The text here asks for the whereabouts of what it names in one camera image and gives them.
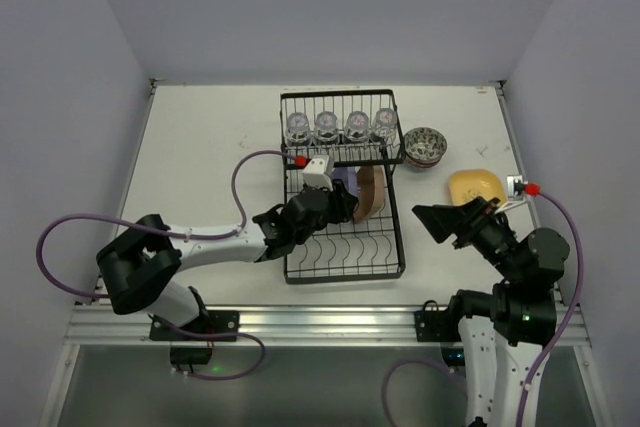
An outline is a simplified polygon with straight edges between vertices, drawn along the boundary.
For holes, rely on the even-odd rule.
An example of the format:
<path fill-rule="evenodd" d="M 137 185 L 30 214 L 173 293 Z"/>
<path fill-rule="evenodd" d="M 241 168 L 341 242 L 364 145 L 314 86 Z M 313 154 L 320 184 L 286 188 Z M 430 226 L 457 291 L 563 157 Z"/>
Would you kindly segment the yellow textured bowl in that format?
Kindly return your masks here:
<path fill-rule="evenodd" d="M 454 172 L 449 177 L 448 189 L 454 206 L 462 206 L 477 197 L 482 197 L 487 201 L 497 198 L 499 206 L 507 200 L 499 177 L 486 169 Z"/>

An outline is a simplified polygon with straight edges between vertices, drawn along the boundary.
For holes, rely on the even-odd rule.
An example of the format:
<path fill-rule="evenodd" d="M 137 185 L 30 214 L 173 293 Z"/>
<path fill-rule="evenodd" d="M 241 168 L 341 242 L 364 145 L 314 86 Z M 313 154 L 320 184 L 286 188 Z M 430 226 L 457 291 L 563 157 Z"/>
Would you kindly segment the purple textured bowl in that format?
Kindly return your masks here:
<path fill-rule="evenodd" d="M 359 195 L 359 186 L 357 180 L 357 169 L 355 167 L 339 167 L 332 174 L 333 180 L 341 180 L 347 192 L 357 197 Z"/>

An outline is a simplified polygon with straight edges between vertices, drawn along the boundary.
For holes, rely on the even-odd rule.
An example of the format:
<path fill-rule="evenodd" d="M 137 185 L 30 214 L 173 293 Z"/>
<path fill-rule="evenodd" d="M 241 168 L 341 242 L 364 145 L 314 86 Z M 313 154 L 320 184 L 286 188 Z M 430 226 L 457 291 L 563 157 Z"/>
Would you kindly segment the blue triangle patterned bowl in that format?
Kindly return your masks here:
<path fill-rule="evenodd" d="M 422 170 L 427 170 L 427 169 L 431 169 L 433 167 L 435 167 L 436 165 L 438 165 L 441 162 L 440 158 L 437 158 L 435 160 L 429 160 L 429 161 L 422 161 L 419 159 L 414 159 L 410 156 L 407 156 L 405 159 L 405 163 L 418 171 L 422 171 Z"/>

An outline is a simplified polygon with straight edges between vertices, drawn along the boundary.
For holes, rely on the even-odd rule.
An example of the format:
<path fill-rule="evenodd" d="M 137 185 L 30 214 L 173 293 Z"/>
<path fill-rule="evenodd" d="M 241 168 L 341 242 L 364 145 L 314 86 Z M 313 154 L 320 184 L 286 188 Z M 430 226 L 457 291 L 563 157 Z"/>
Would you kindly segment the brown textured bowl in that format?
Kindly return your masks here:
<path fill-rule="evenodd" d="M 356 175 L 358 186 L 358 205 L 354 210 L 353 220 L 361 223 L 377 214 L 385 200 L 385 174 L 380 165 L 363 166 Z"/>

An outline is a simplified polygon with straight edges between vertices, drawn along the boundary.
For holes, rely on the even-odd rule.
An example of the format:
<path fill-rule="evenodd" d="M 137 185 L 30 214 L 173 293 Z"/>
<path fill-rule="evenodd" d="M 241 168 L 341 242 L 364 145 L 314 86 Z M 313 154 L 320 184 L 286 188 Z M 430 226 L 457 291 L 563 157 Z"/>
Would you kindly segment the clear drinking glass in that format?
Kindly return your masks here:
<path fill-rule="evenodd" d="M 311 143 L 311 129 L 307 115 L 293 112 L 286 119 L 285 144 L 289 147 L 307 146 Z"/>
<path fill-rule="evenodd" d="M 315 145 L 335 145 L 339 141 L 337 117 L 333 112 L 322 111 L 314 121 L 313 141 Z"/>
<path fill-rule="evenodd" d="M 345 143 L 364 143 L 369 138 L 370 121 L 366 113 L 353 111 L 346 119 L 343 137 Z"/>
<path fill-rule="evenodd" d="M 375 114 L 371 127 L 371 140 L 382 145 L 393 143 L 397 131 L 398 117 L 393 108 L 382 108 Z"/>

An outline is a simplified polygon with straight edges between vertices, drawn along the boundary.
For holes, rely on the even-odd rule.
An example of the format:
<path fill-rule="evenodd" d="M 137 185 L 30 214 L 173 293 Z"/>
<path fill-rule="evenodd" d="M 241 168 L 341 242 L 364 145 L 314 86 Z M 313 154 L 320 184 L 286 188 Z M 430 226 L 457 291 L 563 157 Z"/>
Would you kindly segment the black floral patterned bowl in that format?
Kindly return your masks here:
<path fill-rule="evenodd" d="M 416 127 L 405 134 L 405 152 L 422 163 L 439 161 L 448 148 L 445 136 L 430 127 Z"/>

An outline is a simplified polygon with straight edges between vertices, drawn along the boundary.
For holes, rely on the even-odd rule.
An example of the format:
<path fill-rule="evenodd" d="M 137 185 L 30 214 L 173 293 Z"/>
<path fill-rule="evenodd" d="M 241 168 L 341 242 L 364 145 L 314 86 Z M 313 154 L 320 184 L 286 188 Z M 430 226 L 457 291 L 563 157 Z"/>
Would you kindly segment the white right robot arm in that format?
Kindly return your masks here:
<path fill-rule="evenodd" d="M 545 357 L 556 333 L 552 288 L 570 247 L 553 229 L 517 238 L 496 199 L 412 209 L 433 240 L 473 247 L 500 274 L 491 292 L 461 289 L 443 310 L 427 301 L 414 314 L 420 341 L 460 342 L 468 426 L 532 426 Z"/>

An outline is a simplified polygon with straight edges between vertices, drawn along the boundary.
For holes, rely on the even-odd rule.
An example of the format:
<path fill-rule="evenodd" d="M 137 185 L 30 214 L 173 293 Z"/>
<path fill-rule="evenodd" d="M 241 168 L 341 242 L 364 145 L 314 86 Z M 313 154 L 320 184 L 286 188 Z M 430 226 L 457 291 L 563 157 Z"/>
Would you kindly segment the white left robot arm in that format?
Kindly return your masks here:
<path fill-rule="evenodd" d="M 168 329 L 201 338 L 215 327 L 197 289 L 175 282 L 176 273 L 285 257 L 327 225 L 351 221 L 357 206 L 357 197 L 340 180 L 330 189 L 306 186 L 224 239 L 220 228 L 189 231 L 149 214 L 101 249 L 96 261 L 115 314 L 145 312 Z"/>

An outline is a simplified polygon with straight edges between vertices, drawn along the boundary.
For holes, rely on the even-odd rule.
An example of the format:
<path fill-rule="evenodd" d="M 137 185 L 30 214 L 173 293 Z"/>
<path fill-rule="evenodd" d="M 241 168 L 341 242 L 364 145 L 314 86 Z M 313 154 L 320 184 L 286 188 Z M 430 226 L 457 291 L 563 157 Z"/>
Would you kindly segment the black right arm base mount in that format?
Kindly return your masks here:
<path fill-rule="evenodd" d="M 416 310 L 414 330 L 416 340 L 423 343 L 437 343 L 444 363 L 448 367 L 464 367 L 465 354 L 461 347 L 461 337 L 454 325 L 454 317 L 448 307 L 429 299 Z"/>

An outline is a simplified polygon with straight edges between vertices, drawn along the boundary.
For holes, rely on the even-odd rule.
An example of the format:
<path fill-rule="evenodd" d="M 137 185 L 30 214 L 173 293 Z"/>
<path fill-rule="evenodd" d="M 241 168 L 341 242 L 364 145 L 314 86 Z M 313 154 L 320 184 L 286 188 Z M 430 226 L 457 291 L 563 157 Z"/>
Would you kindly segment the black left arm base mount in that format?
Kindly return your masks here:
<path fill-rule="evenodd" d="M 208 318 L 198 317 L 181 330 L 194 334 L 229 334 L 224 338 L 226 342 L 237 340 L 235 333 L 240 325 L 240 313 L 235 310 L 208 310 Z M 169 362 L 175 368 L 186 368 L 190 373 L 195 372 L 196 366 L 209 363 L 213 354 L 214 342 L 204 341 L 187 336 L 169 328 L 158 317 L 152 318 L 149 339 L 155 342 L 198 342 L 196 347 L 174 347 L 169 349 Z"/>

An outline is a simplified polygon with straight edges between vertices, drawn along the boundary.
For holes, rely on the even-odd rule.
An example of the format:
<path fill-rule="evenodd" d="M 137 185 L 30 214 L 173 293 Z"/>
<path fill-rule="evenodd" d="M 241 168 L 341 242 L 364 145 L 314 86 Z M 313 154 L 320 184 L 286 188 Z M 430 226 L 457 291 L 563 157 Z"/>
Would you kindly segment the aluminium mounting rail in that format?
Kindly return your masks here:
<path fill-rule="evenodd" d="M 389 346 L 418 342 L 416 306 L 238 306 L 239 328 L 267 346 Z M 132 346 L 150 341 L 145 313 L 118 316 L 107 305 L 73 309 L 64 341 L 74 345 Z"/>

